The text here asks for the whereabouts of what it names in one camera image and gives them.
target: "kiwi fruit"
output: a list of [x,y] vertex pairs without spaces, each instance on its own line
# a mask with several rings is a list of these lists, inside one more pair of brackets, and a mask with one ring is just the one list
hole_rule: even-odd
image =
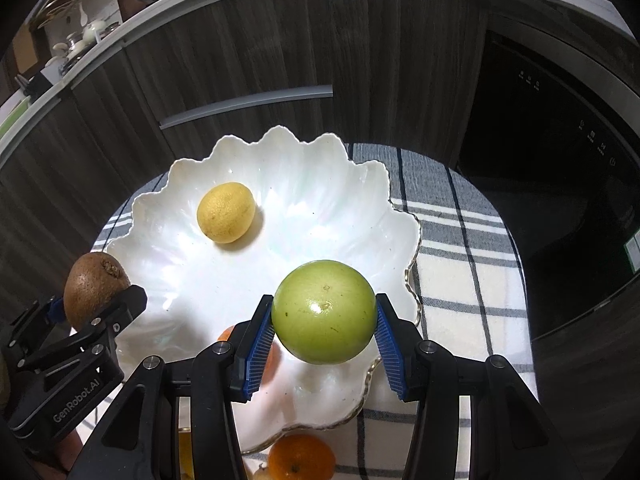
[[93,319],[117,293],[131,285],[119,261],[107,253],[83,254],[66,279],[66,318],[76,330]]

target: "tablecloth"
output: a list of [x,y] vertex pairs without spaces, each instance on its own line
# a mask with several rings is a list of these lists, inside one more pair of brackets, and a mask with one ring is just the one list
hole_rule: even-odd
[[[348,144],[347,150],[355,162],[384,162],[392,203],[422,224],[410,277],[422,300],[423,336],[462,357],[504,355],[537,395],[522,267],[513,239],[490,202],[459,174],[418,153],[373,144]],[[118,208],[94,250],[103,250],[129,231],[137,195],[162,189],[165,183],[166,174],[158,176]],[[78,428],[83,440],[114,395]],[[347,424],[320,434],[336,455],[335,480],[401,478],[416,408],[413,402],[398,400],[379,366],[363,410]],[[252,469],[264,462],[267,452],[248,457]],[[469,453],[470,403],[462,397],[456,478],[468,478]]]

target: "robotic hand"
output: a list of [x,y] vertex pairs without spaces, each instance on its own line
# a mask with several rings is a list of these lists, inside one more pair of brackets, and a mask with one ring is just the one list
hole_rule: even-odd
[[[376,297],[375,333],[389,385],[418,402],[404,480],[455,478],[460,396],[471,396],[470,480],[578,480],[558,434],[504,357],[453,356],[400,320],[385,294]],[[196,480],[246,480],[232,402],[260,386],[271,347],[272,296],[228,341],[196,357],[140,363],[82,449],[68,480],[178,480],[178,400],[191,397]],[[0,333],[11,394],[0,418],[0,470],[38,480],[27,457],[55,465],[51,450],[119,384],[115,338],[146,307],[132,285],[79,333],[40,350],[61,303],[35,304]]]

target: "yellow lemon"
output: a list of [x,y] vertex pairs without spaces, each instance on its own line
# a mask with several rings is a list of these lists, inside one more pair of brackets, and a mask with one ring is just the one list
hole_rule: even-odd
[[216,243],[235,242],[251,225],[255,200],[247,186],[227,182],[210,189],[198,206],[198,225]]

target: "bowl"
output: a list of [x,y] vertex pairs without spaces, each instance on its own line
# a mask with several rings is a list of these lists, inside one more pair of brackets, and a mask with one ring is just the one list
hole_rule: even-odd
[[[200,231],[196,210],[213,186],[245,184],[257,203],[249,231],[217,245]],[[251,318],[263,294],[274,294],[293,269],[312,260],[337,260],[385,292],[398,316],[418,323],[420,303],[408,284],[420,224],[390,202],[384,164],[355,164],[342,141],[323,134],[300,142],[282,126],[248,144],[222,137],[204,160],[174,162],[167,184],[138,196],[132,227],[106,251],[148,295],[146,311],[118,336],[128,377],[146,356],[190,358],[229,326]],[[247,404],[234,404],[242,452],[262,450],[283,432],[328,429],[362,407],[380,362],[372,339],[339,365],[311,365],[279,344],[273,377]],[[190,426],[188,399],[180,426]]]

